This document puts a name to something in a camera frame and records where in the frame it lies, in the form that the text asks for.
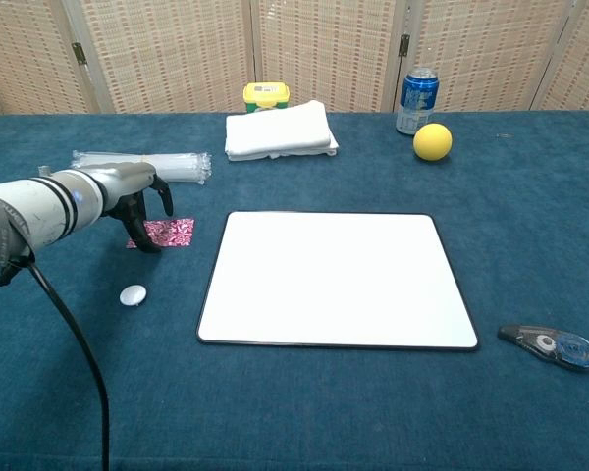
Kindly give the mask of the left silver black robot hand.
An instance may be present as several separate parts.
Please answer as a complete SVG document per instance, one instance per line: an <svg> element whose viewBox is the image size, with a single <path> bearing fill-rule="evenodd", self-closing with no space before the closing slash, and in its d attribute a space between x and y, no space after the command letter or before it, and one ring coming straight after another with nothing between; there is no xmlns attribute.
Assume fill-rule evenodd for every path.
<svg viewBox="0 0 589 471"><path fill-rule="evenodd" d="M143 191L156 190L168 216L173 215L174 204L168 184L157 175L155 167L145 162L104 164L97 178L105 193L103 215L121 221L142 252L160 252L161 247L152 241L144 224Z"/></svg>

